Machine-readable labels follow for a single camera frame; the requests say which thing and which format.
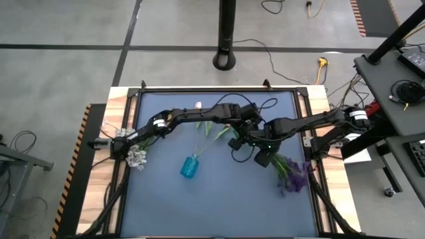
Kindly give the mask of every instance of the black desk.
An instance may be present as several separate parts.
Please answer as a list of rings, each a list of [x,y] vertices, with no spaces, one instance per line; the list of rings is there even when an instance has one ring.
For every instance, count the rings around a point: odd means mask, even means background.
[[[400,53],[393,50],[382,57],[378,65],[368,63],[363,56],[354,59],[354,63],[397,134],[408,136],[425,133],[425,123],[420,122],[420,119],[425,119],[425,104],[409,107],[404,111],[401,104],[388,98],[391,86],[396,81],[412,80],[417,83],[422,81],[418,75],[397,60],[398,56]]]
[[[409,136],[425,133],[425,104],[409,107],[404,111],[404,106],[389,100],[391,86],[398,80],[412,80],[421,83],[422,79],[409,70],[399,60],[397,50],[388,52],[381,58],[377,65],[370,64],[364,56],[354,59],[355,67],[371,90],[373,96],[380,104],[385,117],[382,122],[376,123],[374,128],[362,136],[344,145],[341,149],[344,158],[348,158],[391,136]]]
[[[385,141],[398,164],[400,165],[400,168],[403,170],[403,173],[406,175],[407,180],[412,185],[414,192],[418,195],[420,202],[425,206],[425,177],[421,177],[419,175],[416,167],[410,160],[409,155],[403,148],[403,143],[418,141],[421,139],[425,139],[425,133],[411,135],[408,137],[388,137],[385,139]]]

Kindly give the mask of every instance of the pole base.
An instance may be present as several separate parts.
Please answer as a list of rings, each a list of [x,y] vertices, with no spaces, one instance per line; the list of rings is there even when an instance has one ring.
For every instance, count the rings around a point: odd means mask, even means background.
[[[234,57],[233,50],[225,50],[222,48],[217,49],[212,64],[218,70],[231,70],[236,65],[236,57]]]

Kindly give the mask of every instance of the leaf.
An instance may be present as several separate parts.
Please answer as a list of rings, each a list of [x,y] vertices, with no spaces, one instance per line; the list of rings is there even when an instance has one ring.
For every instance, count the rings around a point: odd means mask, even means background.
[[[219,137],[221,137],[224,133],[226,133],[228,130],[230,129],[230,127],[225,127],[222,131],[220,131],[217,136],[214,138],[214,140],[218,139]]]
[[[232,132],[233,132],[233,134],[234,134],[234,137],[235,138],[239,138],[239,133],[232,127]]]
[[[205,122],[205,135],[208,136],[210,134],[211,128],[213,128],[213,122],[207,121]]]

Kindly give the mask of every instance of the concrete floor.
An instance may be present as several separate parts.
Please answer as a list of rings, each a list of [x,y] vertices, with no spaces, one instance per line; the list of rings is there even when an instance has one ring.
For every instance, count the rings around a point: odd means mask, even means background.
[[[420,6],[420,0],[392,2],[401,21]],[[135,0],[3,0],[0,44],[121,45],[134,5]],[[328,0],[315,19],[306,17],[303,6],[303,1],[287,0],[282,13],[271,15],[259,0],[238,1],[234,37],[258,39],[268,46],[316,48],[375,48],[383,41],[360,37],[348,0]],[[214,46],[217,19],[218,0],[144,0],[131,44]],[[425,31],[409,43],[424,39]],[[259,46],[255,42],[238,45]],[[325,87],[329,92],[353,77],[353,59],[359,55],[272,53],[278,72],[310,84],[315,80],[317,58],[328,58]],[[213,56],[213,52],[131,51],[120,86],[138,86],[141,80],[150,86],[258,85],[265,78],[272,84],[294,84],[272,73],[265,52],[237,52],[237,65],[229,72],[215,70]],[[21,130],[35,132],[39,140],[31,155],[55,162],[51,172],[33,171],[23,197],[46,199],[48,211],[32,220],[13,219],[11,238],[50,236],[82,112],[89,103],[106,102],[119,57],[118,50],[0,49],[0,132],[5,142]],[[366,86],[357,88],[368,92]],[[329,101],[336,104],[342,93],[335,93]],[[347,98],[349,104],[358,101],[353,94]],[[347,168],[363,231],[423,238],[425,209],[395,161],[390,159],[390,163],[404,187],[392,199],[382,196],[382,188],[388,186],[383,173],[361,165]],[[24,200],[20,212],[39,211],[42,206]]]

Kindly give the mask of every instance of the table leg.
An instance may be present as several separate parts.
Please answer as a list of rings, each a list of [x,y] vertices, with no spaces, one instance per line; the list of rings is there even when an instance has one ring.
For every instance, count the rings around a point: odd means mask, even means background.
[[[220,0],[218,47],[212,64],[219,70],[230,70],[236,64],[233,54],[233,30],[236,0]]]
[[[354,154],[366,149],[367,147],[385,139],[386,137],[394,136],[396,132],[389,121],[376,124],[366,133],[358,136],[358,138],[350,141],[341,149],[343,158],[346,159]]]
[[[53,163],[49,163],[42,159],[38,159],[36,157],[30,156],[24,153],[20,153],[18,151],[15,151],[9,147],[5,147],[2,145],[0,145],[0,156],[4,156],[9,159],[21,160],[21,161],[26,161],[28,163],[32,163],[36,166],[43,167],[45,171],[50,171],[53,168]]]

